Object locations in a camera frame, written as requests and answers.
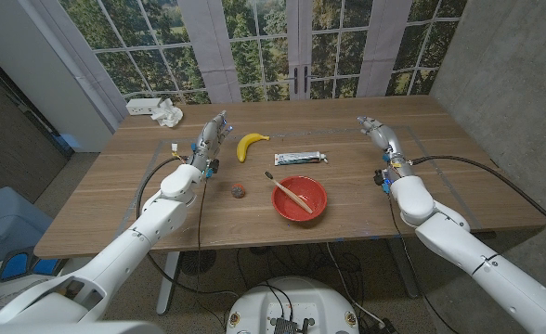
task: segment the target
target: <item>white tissue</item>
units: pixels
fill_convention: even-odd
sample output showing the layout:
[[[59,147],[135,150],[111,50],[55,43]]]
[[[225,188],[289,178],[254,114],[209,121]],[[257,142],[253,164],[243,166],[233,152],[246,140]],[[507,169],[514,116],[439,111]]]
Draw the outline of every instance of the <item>white tissue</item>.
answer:
[[[151,119],[161,126],[173,127],[182,120],[182,110],[174,107],[172,101],[167,98],[160,106],[152,111]]]

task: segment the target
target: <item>window pane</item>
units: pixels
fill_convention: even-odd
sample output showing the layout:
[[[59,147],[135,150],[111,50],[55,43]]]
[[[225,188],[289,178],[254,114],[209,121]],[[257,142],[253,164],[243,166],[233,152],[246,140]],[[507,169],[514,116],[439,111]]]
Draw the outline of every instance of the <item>window pane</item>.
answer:
[[[442,0],[437,16],[439,18],[460,18],[467,0]]]
[[[312,36],[312,74],[326,77],[335,74],[337,33]]]
[[[423,50],[421,67],[438,67],[447,54],[450,40],[457,30],[459,22],[435,22],[430,31],[428,42]]]
[[[283,81],[288,77],[288,39],[274,38],[261,40],[265,81]]]
[[[252,0],[223,0],[229,38],[256,36]]]
[[[159,50],[133,51],[131,56],[154,91],[175,91],[176,87],[166,69]]]
[[[364,59],[366,35],[363,32],[343,32],[341,34],[341,48],[339,49],[339,75],[359,74]]]
[[[96,0],[60,0],[72,22],[93,49],[121,47]]]
[[[418,71],[411,87],[412,95],[428,95],[438,71]]]
[[[106,52],[96,55],[121,94],[146,91],[147,87],[125,52]]]
[[[386,88],[387,96],[404,96],[410,89],[411,75],[413,71],[393,73]]]
[[[261,60],[258,57],[256,41],[232,43],[232,56],[240,84],[256,84],[262,81]]]
[[[242,102],[261,102],[265,101],[263,86],[256,87],[240,87]]]
[[[210,104],[209,94],[207,92],[185,93],[184,98],[187,104]]]
[[[341,0],[314,0],[312,30],[337,29],[341,16]]]
[[[161,45],[190,42],[177,0],[143,0],[143,7]]]
[[[310,98],[332,98],[332,80],[313,81],[310,83]]]
[[[254,0],[261,35],[286,33],[288,24],[283,0]]]
[[[266,99],[268,101],[287,101],[290,99],[290,85],[272,84],[266,87]]]
[[[126,46],[155,45],[136,0],[103,0]]]
[[[436,11],[438,0],[413,0],[408,22],[431,19]]]
[[[345,0],[344,28],[368,27],[372,0]]]
[[[422,49],[423,38],[429,24],[405,28],[393,70],[414,67]]]
[[[163,55],[170,64],[178,88],[190,90],[205,87],[192,46],[165,49]]]
[[[356,97],[358,91],[359,78],[337,79],[337,88],[335,94],[339,97]]]

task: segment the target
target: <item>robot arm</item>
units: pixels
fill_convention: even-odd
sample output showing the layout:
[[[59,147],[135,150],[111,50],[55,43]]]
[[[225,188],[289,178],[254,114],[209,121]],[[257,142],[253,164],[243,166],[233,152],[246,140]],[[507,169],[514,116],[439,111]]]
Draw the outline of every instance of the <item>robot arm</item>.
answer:
[[[427,248],[469,274],[528,332],[546,333],[546,288],[474,237],[460,214],[432,199],[388,126],[367,117],[358,120],[362,132],[388,156],[384,175],[403,222],[415,228]]]
[[[80,323],[100,319],[116,291],[161,238],[176,231],[196,197],[192,189],[205,177],[231,127],[226,112],[207,124],[186,164],[167,176],[143,207],[143,214],[91,262],[66,276],[20,294],[0,311],[0,324]]]

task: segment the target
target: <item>concrete wall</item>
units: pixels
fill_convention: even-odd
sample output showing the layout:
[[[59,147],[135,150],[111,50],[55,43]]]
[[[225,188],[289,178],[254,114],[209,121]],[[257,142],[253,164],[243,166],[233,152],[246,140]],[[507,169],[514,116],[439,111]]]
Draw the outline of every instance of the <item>concrete wall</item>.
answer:
[[[546,209],[546,1],[470,0],[430,95]]]
[[[104,148],[111,132],[18,1],[0,0],[0,66],[75,151]]]
[[[430,95],[546,209],[546,1],[469,0]],[[546,287],[546,227],[485,242]],[[459,332],[524,332],[461,270],[410,245],[433,268],[419,271],[430,300]]]

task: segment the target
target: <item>gray wall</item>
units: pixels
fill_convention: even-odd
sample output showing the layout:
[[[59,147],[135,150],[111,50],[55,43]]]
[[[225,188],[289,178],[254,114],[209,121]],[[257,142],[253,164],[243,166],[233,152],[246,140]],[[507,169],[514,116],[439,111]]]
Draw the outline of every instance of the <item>gray wall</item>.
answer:
[[[430,95],[546,209],[546,1],[470,0]]]
[[[111,132],[18,1],[0,0],[0,66],[75,151],[104,148]]]

